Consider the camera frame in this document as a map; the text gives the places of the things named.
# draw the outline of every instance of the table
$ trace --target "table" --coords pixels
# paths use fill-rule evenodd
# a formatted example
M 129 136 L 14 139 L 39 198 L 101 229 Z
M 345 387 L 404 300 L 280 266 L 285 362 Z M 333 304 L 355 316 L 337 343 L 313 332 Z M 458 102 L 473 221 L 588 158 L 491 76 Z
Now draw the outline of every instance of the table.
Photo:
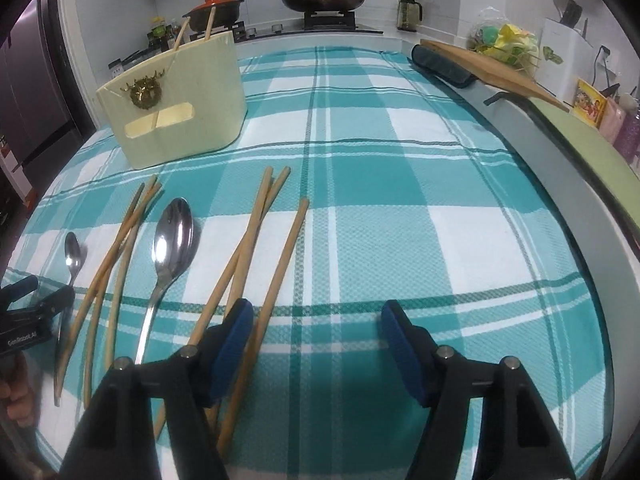
M 241 238 L 265 166 L 275 173 L 290 166 L 256 246 L 244 294 L 254 305 L 264 299 L 299 198 L 308 196 L 311 207 L 241 412 L 230 476 L 404 478 L 427 413 L 405 392 L 381 338 L 388 299 L 468 358 L 519 356 L 583 473 L 604 438 L 599 305 L 559 213 L 500 133 L 396 52 L 315 47 L 239 64 L 248 114 L 236 142 L 132 171 L 111 131 L 95 134 L 36 208 L 4 283 L 25 273 L 66 283 L 63 240 L 73 230 L 88 249 L 77 308 L 134 190 L 159 173 L 164 193 L 138 236 L 116 355 L 134 355 L 155 282 L 155 225 L 170 200 L 183 196 L 200 241 L 153 325 L 146 360 L 165 358 L 186 343 Z M 104 374 L 113 280 L 94 389 Z M 212 323 L 221 320 L 219 310 Z M 42 391 L 38 441 L 54 467 L 81 415 L 85 333 L 60 408 L 52 401 L 52 346 L 30 352 Z M 481 402 L 473 402 L 462 480 L 472 473 L 480 415 Z M 173 478 L 168 446 L 164 431 L 159 459 L 164 477 Z

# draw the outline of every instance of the gas stove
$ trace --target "gas stove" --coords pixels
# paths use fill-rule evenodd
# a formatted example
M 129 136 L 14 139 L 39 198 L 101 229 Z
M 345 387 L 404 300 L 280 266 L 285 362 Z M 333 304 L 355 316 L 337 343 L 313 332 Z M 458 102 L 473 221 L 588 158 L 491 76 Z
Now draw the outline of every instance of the gas stove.
M 276 25 L 272 25 L 271 28 L 264 30 L 256 30 L 255 27 L 246 27 L 244 22 L 235 22 L 233 25 L 225 26 L 223 30 L 231 30 L 236 43 L 261 40 L 263 38 L 274 38 L 276 36 L 288 36 L 290 34 L 308 34 L 315 32 L 383 33 L 381 30 L 376 30 L 375 28 L 357 25 L 353 11 L 339 12 L 337 14 L 305 12 L 304 20 L 301 23 L 287 26 L 277 23 Z M 191 41 L 199 40 L 200 38 L 204 38 L 204 32 L 191 34 L 190 36 Z

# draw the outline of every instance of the plastic bag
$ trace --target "plastic bag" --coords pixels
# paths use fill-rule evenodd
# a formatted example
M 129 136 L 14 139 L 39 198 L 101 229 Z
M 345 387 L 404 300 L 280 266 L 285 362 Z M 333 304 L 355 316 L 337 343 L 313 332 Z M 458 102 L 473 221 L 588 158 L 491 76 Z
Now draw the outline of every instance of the plastic bag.
M 479 20 L 469 34 L 472 50 L 493 57 L 516 70 L 524 70 L 533 77 L 540 53 L 535 34 L 510 23 L 493 7 L 480 13 Z

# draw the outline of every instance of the finger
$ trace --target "finger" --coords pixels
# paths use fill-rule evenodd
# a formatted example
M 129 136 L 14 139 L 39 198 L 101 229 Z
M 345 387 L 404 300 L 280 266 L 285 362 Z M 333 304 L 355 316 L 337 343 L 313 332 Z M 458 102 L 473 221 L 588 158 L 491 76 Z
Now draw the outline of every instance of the finger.
M 33 415 L 33 392 L 9 404 L 6 407 L 6 413 L 11 420 L 21 420 Z
M 21 428 L 28 428 L 29 426 L 33 426 L 33 422 L 34 422 L 33 414 L 26 416 L 25 418 L 20 418 L 19 420 L 16 420 L 16 423 Z
M 0 399 L 6 399 L 10 395 L 11 388 L 9 388 L 9 385 L 5 381 L 0 379 Z
M 15 356 L 14 378 L 9 386 L 11 387 L 11 400 L 21 399 L 29 392 L 27 360 L 22 352 Z

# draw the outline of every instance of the purple bottle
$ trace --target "purple bottle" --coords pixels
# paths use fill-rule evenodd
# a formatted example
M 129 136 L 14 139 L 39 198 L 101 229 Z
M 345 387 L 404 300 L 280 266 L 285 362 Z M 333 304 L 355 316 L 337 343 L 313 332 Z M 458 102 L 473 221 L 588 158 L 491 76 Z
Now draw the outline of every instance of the purple bottle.
M 640 111 L 636 110 L 626 116 L 625 122 L 622 123 L 622 128 L 620 128 L 620 133 L 616 138 L 616 142 L 613 143 L 613 147 L 618 150 L 618 153 L 622 155 L 627 164 L 631 164 L 639 144 Z

